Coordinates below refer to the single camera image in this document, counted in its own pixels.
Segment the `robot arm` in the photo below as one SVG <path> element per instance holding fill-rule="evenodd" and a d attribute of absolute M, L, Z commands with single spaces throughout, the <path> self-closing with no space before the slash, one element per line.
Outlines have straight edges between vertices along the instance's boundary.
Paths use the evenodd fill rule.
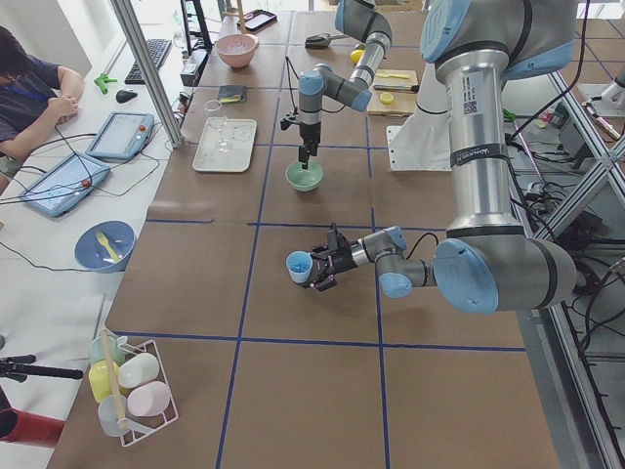
<path fill-rule="evenodd" d="M 336 229 L 312 250 L 304 287 L 325 290 L 337 274 L 376 266 L 392 298 L 434 286 L 467 313 L 542 309 L 576 282 L 570 256 L 528 238 L 511 211 L 501 91 L 510 80 L 563 68 L 574 52 L 573 1 L 437 1 L 421 33 L 422 59 L 445 90 L 456 215 L 432 261 L 404 256 L 397 227 L 349 241 Z"/>
<path fill-rule="evenodd" d="M 288 113 L 280 122 L 283 130 L 299 127 L 303 143 L 298 160 L 309 168 L 309 158 L 317 155 L 321 136 L 322 98 L 327 96 L 357 111 L 366 110 L 372 93 L 369 90 L 376 71 L 392 47 L 393 34 L 387 19 L 367 1 L 341 1 L 335 28 L 364 45 L 364 51 L 350 78 L 336 74 L 330 65 L 318 64 L 299 77 L 299 111 Z"/>

